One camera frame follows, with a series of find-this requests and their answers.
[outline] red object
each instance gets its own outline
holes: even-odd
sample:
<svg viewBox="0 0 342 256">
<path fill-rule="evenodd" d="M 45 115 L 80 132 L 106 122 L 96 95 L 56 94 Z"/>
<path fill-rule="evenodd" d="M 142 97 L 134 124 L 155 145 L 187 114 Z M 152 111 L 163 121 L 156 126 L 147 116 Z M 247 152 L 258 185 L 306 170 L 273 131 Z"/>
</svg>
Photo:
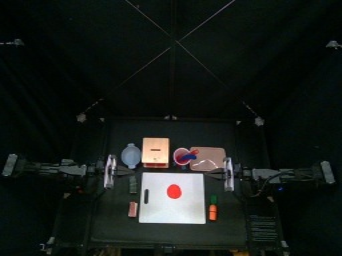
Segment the red object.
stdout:
<svg viewBox="0 0 342 256">
<path fill-rule="evenodd" d="M 182 196 L 182 189 L 176 184 L 168 186 L 167 195 L 172 199 L 178 199 Z"/>
<path fill-rule="evenodd" d="M 215 204 L 211 204 L 208 207 L 208 219 L 215 221 L 218 219 L 218 207 Z"/>
<path fill-rule="evenodd" d="M 131 217 L 131 218 L 136 217 L 136 210 L 138 210 L 138 203 L 130 202 L 128 217 Z"/>
</svg>

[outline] small box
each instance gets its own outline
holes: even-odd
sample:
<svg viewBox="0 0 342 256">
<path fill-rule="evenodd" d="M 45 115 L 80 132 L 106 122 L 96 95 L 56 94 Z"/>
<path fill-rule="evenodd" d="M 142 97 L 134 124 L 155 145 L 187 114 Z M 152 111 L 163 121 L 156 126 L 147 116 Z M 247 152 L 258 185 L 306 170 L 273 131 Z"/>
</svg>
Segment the small box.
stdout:
<svg viewBox="0 0 342 256">
<path fill-rule="evenodd" d="M 168 168 L 168 138 L 143 138 L 142 163 L 146 168 Z"/>
</svg>

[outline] cable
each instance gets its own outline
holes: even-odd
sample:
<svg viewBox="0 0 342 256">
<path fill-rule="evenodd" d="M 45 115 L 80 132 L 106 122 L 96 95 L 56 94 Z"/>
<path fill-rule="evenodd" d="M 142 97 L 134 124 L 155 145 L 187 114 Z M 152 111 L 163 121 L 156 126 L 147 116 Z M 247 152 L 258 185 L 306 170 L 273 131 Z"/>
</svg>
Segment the cable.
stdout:
<svg viewBox="0 0 342 256">
<path fill-rule="evenodd" d="M 282 176 L 282 175 L 285 175 L 285 174 L 293 174 L 293 173 L 294 173 L 294 170 L 290 170 L 290 171 L 279 172 L 279 173 L 277 173 L 275 175 L 270 176 L 270 177 L 267 178 L 267 180 L 263 182 L 263 185 L 262 185 L 262 188 L 259 189 L 259 192 L 258 192 L 255 195 L 253 195 L 251 197 L 258 197 L 258 196 L 262 194 L 263 189 L 265 189 L 267 183 L 270 182 L 270 180 L 273 180 L 274 178 L 277 178 L 277 177 L 279 177 L 279 176 Z"/>
</svg>

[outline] black table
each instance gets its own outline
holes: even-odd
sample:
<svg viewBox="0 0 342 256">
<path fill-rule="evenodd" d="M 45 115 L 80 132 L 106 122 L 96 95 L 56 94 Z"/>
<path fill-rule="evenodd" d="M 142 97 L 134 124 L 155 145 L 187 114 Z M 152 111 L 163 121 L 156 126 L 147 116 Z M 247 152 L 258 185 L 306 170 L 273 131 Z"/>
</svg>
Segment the black table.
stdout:
<svg viewBox="0 0 342 256">
<path fill-rule="evenodd" d="M 144 137 L 170 138 L 170 155 L 179 147 L 192 146 L 225 148 L 226 155 L 243 166 L 269 167 L 269 157 L 262 127 L 253 121 L 199 122 L 156 120 L 107 120 L 80 127 L 72 159 L 94 162 L 99 155 L 110 153 L 120 159 L 128 143 L 142 148 Z M 142 173 L 148 170 L 138 166 L 136 178 L 140 185 Z M 183 172 L 176 167 L 166 172 Z M 115 181 L 115 187 L 98 200 L 76 196 L 64 200 L 58 221 L 58 246 L 88 248 L 118 246 L 122 248 L 155 248 L 175 246 L 184 249 L 242 249 L 246 248 L 246 215 L 243 205 L 233 193 L 225 192 L 223 182 L 204 176 L 204 200 L 208 208 L 210 196 L 218 196 L 218 221 L 200 224 L 142 224 L 128 218 L 130 201 L 139 202 L 138 194 L 128 193 L 128 177 Z M 239 181 L 235 182 L 239 194 Z"/>
</svg>

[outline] light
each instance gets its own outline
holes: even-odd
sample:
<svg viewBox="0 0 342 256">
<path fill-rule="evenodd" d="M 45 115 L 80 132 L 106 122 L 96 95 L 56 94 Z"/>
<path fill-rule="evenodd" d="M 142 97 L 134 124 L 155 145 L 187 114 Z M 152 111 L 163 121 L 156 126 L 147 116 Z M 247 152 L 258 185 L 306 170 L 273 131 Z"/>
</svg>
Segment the light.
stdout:
<svg viewBox="0 0 342 256">
<path fill-rule="evenodd" d="M 334 41 L 334 40 L 331 40 L 331 41 L 327 43 L 327 45 L 326 45 L 326 48 L 334 48 L 335 50 L 337 50 L 338 48 L 341 48 L 341 47 L 342 47 L 342 45 L 338 44 L 338 42 Z"/>
</svg>

